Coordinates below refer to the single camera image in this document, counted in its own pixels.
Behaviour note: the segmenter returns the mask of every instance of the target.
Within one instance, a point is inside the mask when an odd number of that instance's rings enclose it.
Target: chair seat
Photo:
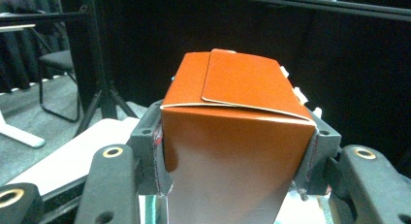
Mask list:
[[[73,72],[74,69],[72,54],[69,50],[49,53],[40,57],[39,60],[43,65],[59,70]]]

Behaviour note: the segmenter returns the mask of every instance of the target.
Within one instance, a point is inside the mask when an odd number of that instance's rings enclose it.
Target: orange box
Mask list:
[[[316,128],[275,60],[187,53],[162,115],[171,224],[273,223]]]

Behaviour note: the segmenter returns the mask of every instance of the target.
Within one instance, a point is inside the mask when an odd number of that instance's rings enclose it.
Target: box flap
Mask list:
[[[242,107],[314,123],[275,60],[222,49],[186,54],[162,108],[180,106]]]

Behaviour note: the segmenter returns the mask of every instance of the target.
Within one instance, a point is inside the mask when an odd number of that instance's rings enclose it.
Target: dark background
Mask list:
[[[65,12],[79,9],[80,0],[61,1]],[[341,1],[411,6],[411,0]],[[225,48],[270,57],[287,68],[308,107],[323,109],[342,145],[376,148],[410,176],[410,22],[243,0],[100,0],[98,6],[112,78],[125,100],[148,106],[164,98],[186,52]],[[88,54],[79,29],[68,26],[86,107],[95,79],[80,66]]]

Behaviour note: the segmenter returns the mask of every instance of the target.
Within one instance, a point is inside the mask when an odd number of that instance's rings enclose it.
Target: gray floor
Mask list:
[[[67,76],[45,82],[45,102],[52,110],[69,116],[76,113],[76,85]],[[127,103],[138,117],[146,108]],[[34,84],[28,90],[17,90],[13,94],[0,95],[0,111],[6,122],[46,140],[41,148],[31,148],[13,139],[0,135],[0,186],[30,168],[75,135],[78,123],[69,123],[54,115],[45,113],[39,105],[39,86]],[[126,115],[117,108],[118,118]],[[101,119],[96,111],[91,125]]]

